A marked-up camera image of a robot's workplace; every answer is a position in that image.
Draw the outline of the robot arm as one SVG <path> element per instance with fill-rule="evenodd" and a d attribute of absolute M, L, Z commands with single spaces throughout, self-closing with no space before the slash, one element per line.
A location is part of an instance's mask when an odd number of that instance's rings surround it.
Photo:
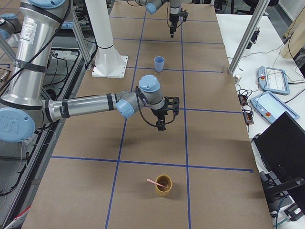
<path fill-rule="evenodd" d="M 170 98 L 163 95 L 158 79 L 145 75 L 133 92 L 95 95 L 61 101 L 41 100 L 40 93 L 51 44 L 72 9 L 69 0 L 23 0 L 24 21 L 8 91 L 0 98 L 0 138 L 22 142 L 43 124 L 61 118 L 118 110 L 129 118 L 149 106 L 156 127 L 165 129 Z"/>
<path fill-rule="evenodd" d="M 173 38 L 177 28 L 179 28 L 188 17 L 187 10 L 183 10 L 180 0 L 134 0 L 134 4 L 126 1 L 128 5 L 133 7 L 144 6 L 146 11 L 151 15 L 155 14 L 164 4 L 166 9 L 166 23 L 169 27 L 170 37 Z"/>

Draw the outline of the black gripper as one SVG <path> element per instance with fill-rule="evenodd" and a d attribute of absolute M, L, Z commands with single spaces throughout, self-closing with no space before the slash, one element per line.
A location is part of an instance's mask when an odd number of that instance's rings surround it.
<path fill-rule="evenodd" d="M 181 14 L 169 14 L 170 18 L 170 37 L 172 38 L 174 36 L 174 33 L 176 32 L 176 28 L 179 27 L 178 22 L 180 20 Z"/>
<path fill-rule="evenodd" d="M 152 113 L 157 117 L 156 126 L 158 130 L 166 130 L 165 116 L 168 115 L 166 108 L 152 109 Z"/>

